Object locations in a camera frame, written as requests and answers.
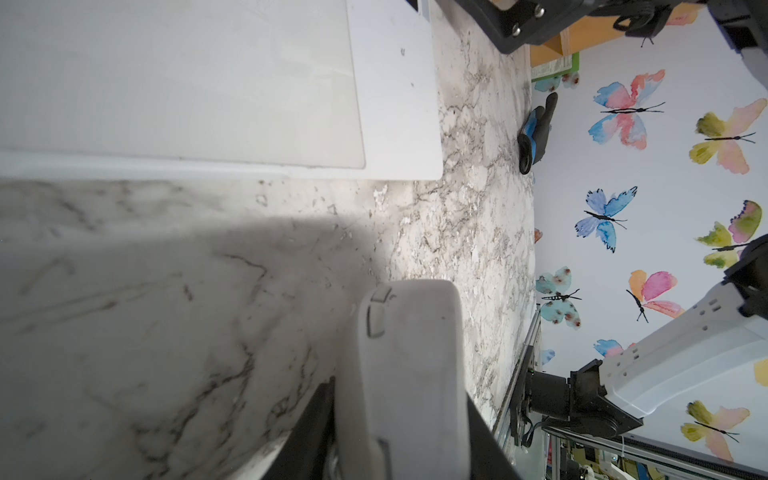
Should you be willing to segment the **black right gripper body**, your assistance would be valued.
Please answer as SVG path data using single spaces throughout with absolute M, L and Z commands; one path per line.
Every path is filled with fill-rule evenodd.
M 515 1 L 504 10 L 486 0 L 457 0 L 502 54 L 542 45 L 603 5 L 594 0 Z

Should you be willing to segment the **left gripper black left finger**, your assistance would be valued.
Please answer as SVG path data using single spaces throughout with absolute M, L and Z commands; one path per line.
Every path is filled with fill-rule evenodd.
M 329 450 L 335 434 L 335 378 L 314 391 L 263 480 L 328 479 Z

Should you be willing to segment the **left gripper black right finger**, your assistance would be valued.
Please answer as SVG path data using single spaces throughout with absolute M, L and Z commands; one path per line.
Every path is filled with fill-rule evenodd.
M 471 480 L 521 480 L 515 467 L 506 458 L 494 435 L 467 397 L 470 441 Z

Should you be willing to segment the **grey wireless mouse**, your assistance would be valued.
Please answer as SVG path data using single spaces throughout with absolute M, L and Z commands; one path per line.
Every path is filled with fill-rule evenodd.
M 467 479 L 462 307 L 455 285 L 417 279 L 366 293 L 335 380 L 344 479 Z

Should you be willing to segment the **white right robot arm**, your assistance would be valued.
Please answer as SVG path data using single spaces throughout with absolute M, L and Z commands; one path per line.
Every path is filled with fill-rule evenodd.
M 556 347 L 546 372 L 532 347 L 519 361 L 520 443 L 537 426 L 618 436 L 767 354 L 765 89 L 708 18 L 586 69 L 517 139 L 539 175 L 537 317 Z

